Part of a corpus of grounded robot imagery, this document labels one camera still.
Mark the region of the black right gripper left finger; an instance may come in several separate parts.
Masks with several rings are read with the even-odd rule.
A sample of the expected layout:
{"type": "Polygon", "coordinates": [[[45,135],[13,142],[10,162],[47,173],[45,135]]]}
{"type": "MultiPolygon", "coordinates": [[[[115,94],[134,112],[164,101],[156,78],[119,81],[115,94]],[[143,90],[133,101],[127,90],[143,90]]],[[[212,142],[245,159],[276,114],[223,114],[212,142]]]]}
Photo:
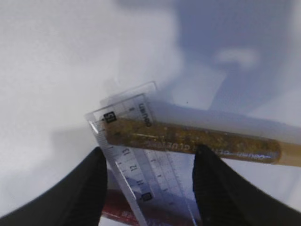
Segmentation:
{"type": "Polygon", "coordinates": [[[108,190],[106,159],[96,147],[33,201],[0,218],[2,226],[97,226],[108,190]]]}

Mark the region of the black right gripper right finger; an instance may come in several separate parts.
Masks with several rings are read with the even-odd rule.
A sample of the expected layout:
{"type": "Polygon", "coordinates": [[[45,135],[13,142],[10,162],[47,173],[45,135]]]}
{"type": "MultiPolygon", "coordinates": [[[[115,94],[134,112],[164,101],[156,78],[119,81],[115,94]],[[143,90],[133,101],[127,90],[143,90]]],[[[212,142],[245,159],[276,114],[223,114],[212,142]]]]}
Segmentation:
{"type": "Polygon", "coordinates": [[[193,192],[204,226],[299,226],[301,214],[255,187],[199,145],[194,159],[193,192]]]}

